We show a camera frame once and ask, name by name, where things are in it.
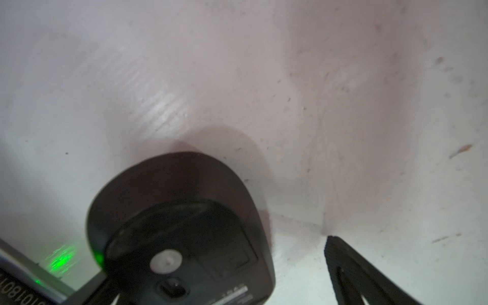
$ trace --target dust speck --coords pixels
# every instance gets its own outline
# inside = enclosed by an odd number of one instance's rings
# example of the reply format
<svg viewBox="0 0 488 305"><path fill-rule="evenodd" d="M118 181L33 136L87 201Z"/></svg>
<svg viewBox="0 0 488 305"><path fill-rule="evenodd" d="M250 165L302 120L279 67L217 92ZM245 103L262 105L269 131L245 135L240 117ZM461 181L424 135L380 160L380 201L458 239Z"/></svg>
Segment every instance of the dust speck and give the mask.
<svg viewBox="0 0 488 305"><path fill-rule="evenodd" d="M442 62L444 61L444 57L438 57L436 60L435 60L435 64L442 64Z"/></svg>
<svg viewBox="0 0 488 305"><path fill-rule="evenodd" d="M448 239L448 238L449 238L449 236L443 236L443 237L440 237L440 238L438 238L438 239L434 239L434 240L431 242L431 244L435 244L435 243L441 242L441 241L443 241L443 240L445 240L445 239Z"/></svg>
<svg viewBox="0 0 488 305"><path fill-rule="evenodd" d="M449 80L453 83L462 83L464 81L464 78L462 75L453 74L449 77Z"/></svg>
<svg viewBox="0 0 488 305"><path fill-rule="evenodd" d="M449 156L449 159L452 159L454 157L456 157L457 155L459 155L460 153L463 153L465 151L468 151L471 149L471 147L473 147L472 144L467 144L467 145L464 145L464 146L461 146L456 152L452 153L450 156Z"/></svg>

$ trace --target white floor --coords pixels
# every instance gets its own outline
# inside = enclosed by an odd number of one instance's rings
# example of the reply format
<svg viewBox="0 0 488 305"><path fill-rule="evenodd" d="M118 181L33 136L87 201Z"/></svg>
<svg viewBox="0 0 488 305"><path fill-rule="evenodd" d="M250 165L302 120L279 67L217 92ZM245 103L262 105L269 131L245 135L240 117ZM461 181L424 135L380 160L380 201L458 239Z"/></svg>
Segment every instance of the white floor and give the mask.
<svg viewBox="0 0 488 305"><path fill-rule="evenodd" d="M426 305L485 304L487 122L486 0L0 2L0 237L77 248L75 289L96 193L193 147L270 222L268 304L335 304L329 234Z"/></svg>

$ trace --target black plastic device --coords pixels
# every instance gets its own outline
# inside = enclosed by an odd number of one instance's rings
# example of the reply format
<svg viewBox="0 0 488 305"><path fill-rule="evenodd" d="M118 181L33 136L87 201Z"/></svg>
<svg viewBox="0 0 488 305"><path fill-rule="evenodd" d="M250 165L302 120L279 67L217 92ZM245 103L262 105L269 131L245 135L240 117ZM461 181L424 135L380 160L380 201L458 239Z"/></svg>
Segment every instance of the black plastic device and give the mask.
<svg viewBox="0 0 488 305"><path fill-rule="evenodd" d="M105 285L135 305L259 305L275 285L250 194L202 153L161 155L119 174L93 201L87 233Z"/></svg>

